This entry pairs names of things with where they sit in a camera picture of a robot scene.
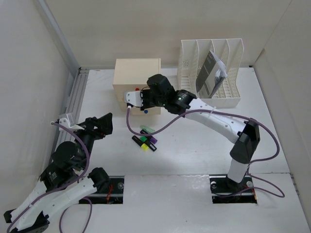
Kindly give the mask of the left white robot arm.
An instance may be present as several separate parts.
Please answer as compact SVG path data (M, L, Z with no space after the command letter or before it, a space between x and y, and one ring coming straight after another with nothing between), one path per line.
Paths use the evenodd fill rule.
M4 213L9 233L42 233L52 217L90 194L112 192L111 179L102 167L87 173L94 142L112 134L112 113L100 118L88 117L80 124L64 114L51 123L74 137L62 142L52 153L52 162L44 169L25 201Z

